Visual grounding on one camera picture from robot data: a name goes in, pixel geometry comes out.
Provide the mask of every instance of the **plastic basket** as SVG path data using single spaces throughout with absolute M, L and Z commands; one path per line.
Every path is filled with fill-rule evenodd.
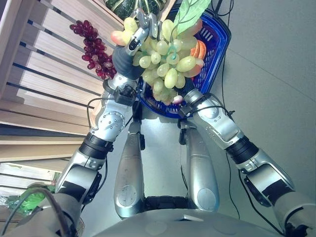
M 173 8 L 168 15 L 168 19 L 174 20 L 178 9 L 178 7 Z M 199 91 L 208 93 L 230 42 L 231 32 L 221 19 L 213 18 L 213 13 L 209 10 L 203 13 L 201 19 L 203 21 L 202 29 L 195 37 L 205 43 L 206 56 L 204 66 L 200 74 L 194 77 L 193 83 Z M 164 103 L 156 101 L 153 98 L 151 87 L 141 78 L 139 88 L 141 89 L 140 99 L 150 110 L 165 117 L 180 118 L 178 115 L 180 105 L 171 104 L 166 106 Z

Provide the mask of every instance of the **leaf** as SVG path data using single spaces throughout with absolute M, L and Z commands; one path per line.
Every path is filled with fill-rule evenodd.
M 174 19 L 178 34 L 194 25 L 210 3 L 211 0 L 183 0 Z

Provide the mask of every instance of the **green grape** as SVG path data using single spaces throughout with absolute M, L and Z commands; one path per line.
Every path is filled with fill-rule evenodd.
M 148 69 L 152 70 L 152 69 L 157 69 L 157 65 L 153 64 L 153 63 L 150 63 Z
M 132 31 L 133 33 L 137 31 L 138 26 L 136 24 L 136 21 L 131 17 L 127 17 L 124 20 L 124 29 L 128 31 Z
M 168 52 L 168 44 L 164 40 L 160 40 L 157 45 L 157 52 L 161 55 L 166 55 Z
M 161 101 L 161 95 L 160 94 L 153 93 L 153 97 L 154 97 L 155 100 Z
M 174 68 L 169 69 L 166 76 L 164 77 L 164 85 L 167 88 L 173 88 L 177 82 L 178 75 Z
M 139 60 L 143 57 L 143 53 L 138 51 L 136 52 L 134 58 L 133 58 L 133 66 L 139 66 Z
M 152 39 L 151 41 L 150 41 L 150 46 L 152 47 L 152 49 L 154 50 L 154 51 L 157 51 L 157 40 L 156 39 Z
M 179 52 L 180 50 L 181 50 L 181 48 L 182 48 L 182 42 L 181 42 L 181 40 L 179 40 L 179 39 L 175 39 L 174 41 L 173 41 L 173 46 L 175 47 L 175 49 L 176 49 L 176 52 Z
M 182 49 L 180 52 L 178 52 L 179 58 L 183 59 L 187 56 L 189 56 L 191 51 L 189 49 Z
M 170 53 L 167 57 L 167 63 L 171 64 L 171 65 L 175 65 L 179 62 L 179 55 L 176 53 L 174 55 L 174 53 Z
M 176 69 L 179 72 L 187 72 L 191 70 L 192 68 L 194 68 L 195 65 L 196 65 L 196 58 L 193 56 L 188 56 L 179 61 Z
M 163 81 L 160 78 L 157 78 L 154 82 L 153 92 L 155 94 L 161 94 L 163 89 Z
M 162 65 L 162 64 L 164 64 L 166 62 L 167 62 L 167 57 L 166 56 L 162 56 L 161 60 L 160 60 L 160 64 Z
M 142 68 L 148 68 L 150 66 L 150 62 L 150 56 L 144 56 L 139 60 L 139 66 L 141 66 Z
M 154 78 L 154 79 L 156 79 L 156 78 L 159 77 L 159 75 L 157 74 L 157 70 L 156 70 L 156 69 L 153 69 L 153 70 L 151 71 L 151 75 L 152 75 L 152 78 Z
M 169 64 L 164 63 L 157 68 L 157 74 L 160 77 L 164 77 L 167 74 L 168 70 L 169 70 Z
M 194 36 L 189 36 L 187 38 L 181 39 L 181 42 L 182 42 L 182 49 L 191 49 L 197 45 L 198 40 Z
M 167 19 L 162 23 L 162 35 L 169 42 L 170 42 L 171 31 L 173 30 L 173 28 L 174 28 L 174 24 L 171 20 Z M 177 29 L 175 29 L 172 33 L 173 39 L 177 37 L 177 34 L 178 34 Z
M 123 31 L 122 39 L 123 39 L 124 43 L 128 44 L 129 41 L 131 40 L 133 34 L 134 33 L 132 31 L 128 31 L 128 30 Z
M 184 87 L 185 84 L 186 84 L 186 79 L 185 79 L 184 75 L 182 73 L 178 73 L 176 88 L 181 89 Z
M 148 38 L 145 40 L 145 42 L 142 44 L 142 46 L 140 47 L 140 50 L 141 50 L 142 52 L 145 52 L 145 51 L 146 51 L 146 48 L 147 48 L 147 46 L 150 44 L 150 41 L 151 41 L 151 39 L 150 39 L 150 37 L 148 37 Z
M 173 98 L 178 95 L 178 93 L 174 89 L 169 89 L 170 97 Z
M 143 80 L 150 86 L 154 85 L 156 78 L 152 77 L 152 71 L 146 69 L 142 74 Z
M 151 60 L 153 64 L 158 64 L 161 60 L 160 54 L 157 52 L 152 53 Z

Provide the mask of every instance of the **floor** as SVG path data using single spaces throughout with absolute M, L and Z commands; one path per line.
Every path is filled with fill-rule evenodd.
M 222 13 L 229 9 L 223 1 Z M 316 198 L 316 1 L 236 1 L 230 18 L 232 40 L 227 50 L 223 80 L 226 107 L 257 146 L 292 178 L 296 190 Z M 211 91 L 222 96 L 218 75 Z M 178 143 L 176 121 L 144 112 L 142 153 L 145 195 L 185 196 L 180 172 L 186 149 Z M 127 131 L 119 135 L 109 155 L 104 188 L 82 214 L 84 237 L 120 221 L 114 210 L 116 170 Z M 219 186 L 219 212 L 237 218 L 229 199 L 229 168 L 225 153 L 207 141 Z M 240 218 L 271 229 L 251 208 L 232 166 L 232 198 Z M 271 208 L 257 208 L 277 225 Z

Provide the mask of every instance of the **green squash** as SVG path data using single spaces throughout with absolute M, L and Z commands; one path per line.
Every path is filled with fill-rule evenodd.
M 104 0 L 105 5 L 120 19 L 129 17 L 133 11 L 140 7 L 145 13 L 155 15 L 163 9 L 166 0 Z

